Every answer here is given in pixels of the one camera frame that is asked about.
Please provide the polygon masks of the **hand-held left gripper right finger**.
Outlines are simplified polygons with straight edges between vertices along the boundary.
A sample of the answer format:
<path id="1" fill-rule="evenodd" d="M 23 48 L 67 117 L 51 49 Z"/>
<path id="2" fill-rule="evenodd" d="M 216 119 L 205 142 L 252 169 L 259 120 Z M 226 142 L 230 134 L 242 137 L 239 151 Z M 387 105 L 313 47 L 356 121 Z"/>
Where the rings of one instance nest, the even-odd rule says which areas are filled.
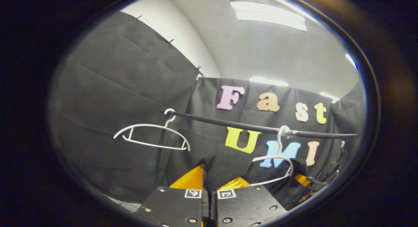
<path id="1" fill-rule="evenodd" d="M 209 225 L 264 227 L 281 219 L 287 212 L 265 185 L 252 186 L 239 177 L 212 192 Z"/>

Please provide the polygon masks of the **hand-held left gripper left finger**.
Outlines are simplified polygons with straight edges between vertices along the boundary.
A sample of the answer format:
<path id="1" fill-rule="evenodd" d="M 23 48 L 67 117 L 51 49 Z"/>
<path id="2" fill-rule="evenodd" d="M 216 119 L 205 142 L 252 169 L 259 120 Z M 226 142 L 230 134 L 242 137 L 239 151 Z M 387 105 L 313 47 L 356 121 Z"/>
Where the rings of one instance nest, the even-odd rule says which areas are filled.
<path id="1" fill-rule="evenodd" d="M 209 199 L 204 176 L 204 164 L 200 164 L 170 186 L 158 186 L 134 214 L 152 227 L 206 226 Z"/>

